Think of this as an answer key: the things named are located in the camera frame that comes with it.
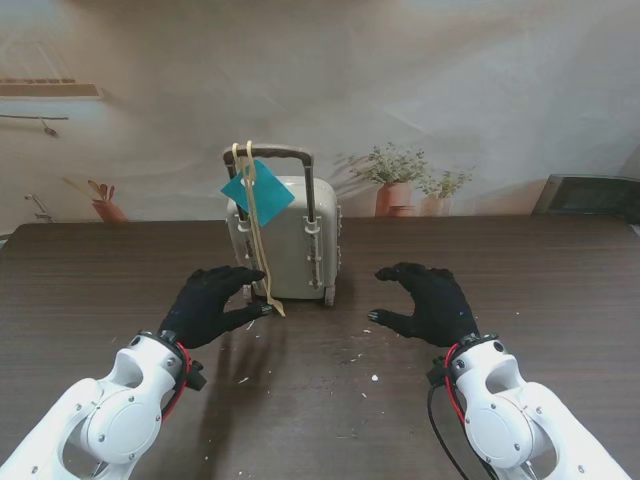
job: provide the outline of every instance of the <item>suitcase wheel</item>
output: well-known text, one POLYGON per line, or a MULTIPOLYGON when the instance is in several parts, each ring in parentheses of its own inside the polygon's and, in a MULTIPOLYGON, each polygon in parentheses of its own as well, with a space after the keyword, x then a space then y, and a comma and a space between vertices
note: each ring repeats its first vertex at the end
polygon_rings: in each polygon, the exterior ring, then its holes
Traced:
POLYGON ((335 285, 332 285, 331 287, 326 287, 324 289, 324 306, 325 307, 332 307, 333 306, 333 299, 336 296, 336 287, 335 285))

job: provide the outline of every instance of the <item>black cable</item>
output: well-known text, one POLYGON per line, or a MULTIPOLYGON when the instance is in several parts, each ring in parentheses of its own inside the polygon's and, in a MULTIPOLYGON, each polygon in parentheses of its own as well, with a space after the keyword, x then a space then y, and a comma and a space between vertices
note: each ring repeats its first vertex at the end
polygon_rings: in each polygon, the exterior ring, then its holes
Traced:
POLYGON ((456 462, 456 459, 453 458, 453 455, 449 451, 449 448, 447 447, 447 444, 444 442, 444 439, 442 438, 442 435, 440 435, 440 431, 438 430, 438 426, 436 425, 436 421, 433 419, 433 411, 432 411, 432 408, 431 408, 431 404, 433 402, 433 393, 435 392, 436 388, 438 388, 438 386, 439 385, 431 385, 431 388, 429 388, 429 394, 427 395, 427 415, 429 416, 429 423, 431 423, 431 428, 433 429, 433 433, 435 433, 436 438, 438 439, 438 443, 440 443, 440 446, 444 450, 444 453, 447 454, 447 457, 449 457, 449 460, 451 461, 453 466, 456 468, 456 470, 458 471, 460 476, 464 480, 469 480, 469 477, 467 477, 465 475, 465 473, 462 470, 462 468, 460 468, 460 465, 458 465, 458 462, 456 462))

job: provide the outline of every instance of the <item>red cable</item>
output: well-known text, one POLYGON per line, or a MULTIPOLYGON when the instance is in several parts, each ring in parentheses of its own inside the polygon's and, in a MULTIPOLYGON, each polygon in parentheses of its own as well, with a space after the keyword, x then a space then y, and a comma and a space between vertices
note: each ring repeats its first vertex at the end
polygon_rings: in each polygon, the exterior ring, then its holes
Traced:
MULTIPOLYGON (((460 344, 456 343, 447 352, 447 356, 444 358, 444 367, 446 369, 449 368, 449 365, 451 363, 451 357, 459 347, 460 347, 460 344)), ((453 396, 453 385, 451 385, 451 380, 449 379, 448 375, 444 377, 444 381, 447 386, 447 393, 449 394, 449 400, 451 401, 451 405, 453 405, 453 409, 456 411, 456 415, 458 415, 458 419, 460 420, 460 423, 464 424, 464 414, 462 413, 462 410, 460 410, 460 407, 458 406, 458 402, 456 402, 455 397, 453 396)))
MULTIPOLYGON (((189 357, 189 353, 187 352, 187 349, 184 348, 184 346, 180 342, 176 342, 176 346, 182 352, 182 361, 186 362, 186 373, 187 375, 189 375, 189 372, 191 371, 191 357, 189 357)), ((169 407, 167 408, 167 411, 162 416, 163 422, 169 416, 169 414, 173 411, 173 408, 178 403, 178 400, 180 400, 180 397, 182 396, 182 393, 184 392, 184 389, 186 387, 187 387, 187 379, 185 377, 184 382, 182 382, 182 385, 180 385, 180 390, 178 390, 178 393, 176 394, 176 396, 173 397, 171 405, 169 405, 169 407)))

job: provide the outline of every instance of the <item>glove finger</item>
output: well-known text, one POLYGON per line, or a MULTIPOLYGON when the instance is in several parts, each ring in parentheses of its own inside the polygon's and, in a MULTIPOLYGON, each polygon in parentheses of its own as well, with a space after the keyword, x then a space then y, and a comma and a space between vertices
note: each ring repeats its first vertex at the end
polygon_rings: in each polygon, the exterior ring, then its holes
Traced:
POLYGON ((198 270, 196 270, 195 272, 193 272, 191 274, 191 276, 189 278, 187 278, 187 282, 191 281, 191 280, 198 280, 200 277, 202 277, 202 275, 204 275, 206 272, 204 270, 202 270, 201 268, 199 268, 198 270))
POLYGON ((420 263, 400 262, 396 263, 393 268, 396 268, 400 271, 413 273, 414 275, 424 275, 428 272, 427 267, 420 263))
POLYGON ((222 293, 230 297, 237 293, 243 285, 251 285, 253 282, 262 280, 265 273, 246 267, 235 267, 231 269, 231 272, 225 272, 224 275, 226 278, 222 285, 222 293))
POLYGON ((231 270, 233 269, 229 265, 224 265, 222 267, 212 268, 211 270, 207 271, 205 275, 207 276, 207 278, 219 277, 219 276, 224 276, 227 272, 230 272, 231 270))
POLYGON ((222 315, 222 322, 227 332, 235 330, 242 325, 249 323, 256 318, 269 315, 272 307, 266 303, 253 303, 244 308, 230 310, 222 315))
POLYGON ((453 277, 453 272, 447 268, 431 268, 429 271, 435 273, 439 277, 442 277, 446 280, 455 281, 455 278, 453 277))
POLYGON ((413 273, 395 267, 382 268, 376 272, 375 276, 383 282, 389 280, 392 282, 400 282, 400 285, 409 293, 413 293, 417 284, 417 277, 413 273))
POLYGON ((415 320, 408 315, 402 315, 400 313, 379 308, 370 311, 368 317, 373 323, 389 327, 391 330, 399 333, 405 338, 411 338, 414 336, 413 327, 415 320))

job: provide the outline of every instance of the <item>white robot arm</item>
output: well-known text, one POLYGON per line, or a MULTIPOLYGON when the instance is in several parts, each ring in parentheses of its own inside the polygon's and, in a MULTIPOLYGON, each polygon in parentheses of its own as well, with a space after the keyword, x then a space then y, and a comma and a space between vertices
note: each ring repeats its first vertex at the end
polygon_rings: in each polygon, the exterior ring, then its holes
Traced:
POLYGON ((128 479, 187 383, 196 390, 205 383, 202 366, 164 333, 140 332, 118 351, 109 375, 69 388, 0 468, 0 480, 77 480, 63 463, 67 442, 98 462, 91 478, 128 479))
POLYGON ((467 401, 467 438, 501 480, 538 478, 530 460, 550 449, 556 465, 546 480, 630 479, 551 390, 522 378, 495 337, 458 351, 451 367, 467 401))

